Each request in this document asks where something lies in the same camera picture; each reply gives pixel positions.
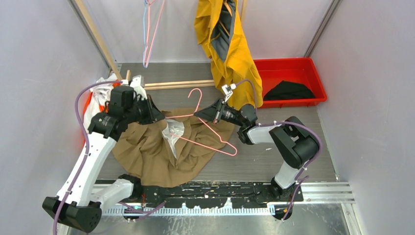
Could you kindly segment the yellow pleated skirt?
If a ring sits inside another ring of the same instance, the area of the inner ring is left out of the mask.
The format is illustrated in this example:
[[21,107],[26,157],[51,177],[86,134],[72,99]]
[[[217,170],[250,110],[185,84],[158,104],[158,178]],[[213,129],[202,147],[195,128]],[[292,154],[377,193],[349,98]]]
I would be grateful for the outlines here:
[[198,1],[194,29],[198,44],[210,59],[215,87],[236,84],[228,104],[240,109],[245,104],[257,108],[263,105],[262,79],[251,56],[240,20],[236,0],[228,0],[233,18],[230,36],[221,28],[218,20],[223,0]]

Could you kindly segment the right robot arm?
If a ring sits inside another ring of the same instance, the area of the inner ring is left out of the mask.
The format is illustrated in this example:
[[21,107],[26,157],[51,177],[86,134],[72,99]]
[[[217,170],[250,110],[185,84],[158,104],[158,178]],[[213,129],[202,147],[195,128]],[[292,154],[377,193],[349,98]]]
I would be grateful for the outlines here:
[[316,134],[297,117],[268,125],[259,124],[256,109],[251,104],[236,110],[223,99],[218,99],[207,108],[196,111],[194,115],[212,123],[223,120],[239,126],[237,134],[244,144],[275,144],[283,158],[283,164],[272,178],[269,191],[278,201],[284,201],[290,196],[299,173],[320,150],[321,143]]

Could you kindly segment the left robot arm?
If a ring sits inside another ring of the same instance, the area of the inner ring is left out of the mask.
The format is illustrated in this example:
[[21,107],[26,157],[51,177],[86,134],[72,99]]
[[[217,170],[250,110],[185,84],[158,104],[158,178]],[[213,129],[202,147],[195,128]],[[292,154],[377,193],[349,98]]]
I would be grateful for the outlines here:
[[93,116],[88,129],[82,130],[85,145],[66,183],[56,196],[43,201],[43,209],[54,219],[54,235],[58,233],[58,224],[90,233],[103,212],[125,199],[141,199],[141,180],[128,174],[97,193],[92,189],[105,160],[129,124],[153,124],[164,118],[143,86],[121,85],[111,90],[107,110]]

